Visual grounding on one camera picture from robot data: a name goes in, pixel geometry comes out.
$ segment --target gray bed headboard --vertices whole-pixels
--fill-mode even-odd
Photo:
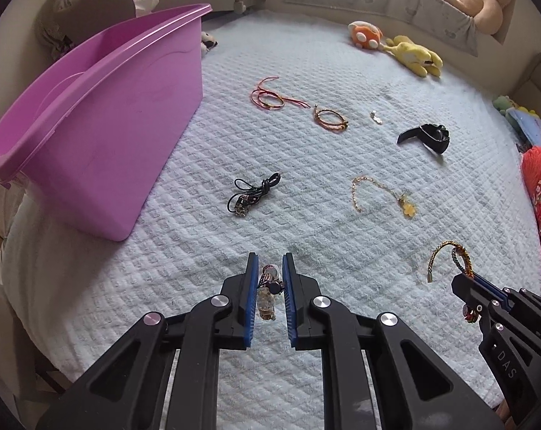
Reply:
[[[541,117],[541,54],[536,55],[509,95],[515,102]]]

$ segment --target pink plastic tub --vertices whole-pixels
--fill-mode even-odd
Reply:
[[[57,218],[125,239],[203,98],[201,16],[167,9],[100,32],[0,120],[0,182],[25,177]]]

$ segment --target blue cloth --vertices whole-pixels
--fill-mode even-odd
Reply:
[[[515,108],[509,108],[505,117],[517,132],[522,131],[531,145],[541,147],[541,119]]]

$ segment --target gold bracelet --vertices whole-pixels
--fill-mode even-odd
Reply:
[[[430,262],[427,264],[427,282],[432,283],[434,281],[434,277],[432,275],[432,269],[434,267],[435,256],[445,246],[453,246],[453,250],[451,251],[451,258],[453,259],[453,262],[455,263],[457,268],[460,269],[463,273],[465,273],[469,278],[473,278],[474,275],[473,275],[472,260],[471,258],[469,258],[469,253],[467,253],[467,251],[465,250],[465,247],[463,247],[459,242],[443,241],[439,246],[435,248],[435,250],[431,254]],[[461,266],[461,264],[459,263],[459,260],[457,260],[457,255],[461,256],[465,267]]]
[[[356,186],[360,181],[369,181],[373,185],[390,193],[393,198],[397,200],[397,203],[401,207],[404,216],[407,216],[408,218],[413,218],[415,216],[417,212],[415,205],[408,200],[406,194],[402,193],[397,195],[397,193],[391,190],[388,186],[376,181],[374,178],[370,178],[369,176],[356,176],[354,179],[352,179],[352,203],[358,212],[362,211],[358,205],[358,202],[356,201]]]
[[[322,113],[332,113],[340,119],[340,123],[328,123],[324,121],[320,115]],[[314,105],[314,120],[320,124],[324,129],[331,130],[333,132],[346,130],[348,127],[348,122],[344,119],[338,111],[330,110],[329,108],[318,109],[318,105]]]

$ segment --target white sheet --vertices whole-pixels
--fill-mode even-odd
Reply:
[[[204,100],[152,190],[132,235],[114,243],[80,234],[27,199],[6,246],[3,281],[39,349],[78,377],[149,310],[175,315],[218,293],[243,271],[249,251],[261,266],[293,252],[300,273],[356,313],[393,311],[482,397],[499,391],[477,344],[477,325],[451,294],[456,269],[440,255],[435,282],[427,261],[444,239],[465,244],[476,271],[498,286],[541,292],[541,253],[515,138],[480,93],[450,70],[415,76],[389,55],[357,50],[342,25],[267,12],[216,32],[203,60]],[[349,128],[334,134],[309,110],[264,111],[248,94],[267,76],[285,95],[334,108]],[[371,110],[384,121],[377,125]],[[397,135],[420,123],[445,124],[451,145],[436,158]],[[226,210],[232,182],[280,184],[245,219]],[[411,192],[408,220],[367,183],[364,208],[350,184],[367,174]],[[223,352],[219,428],[323,425],[318,353],[295,353],[284,306],[257,318],[252,348]]]

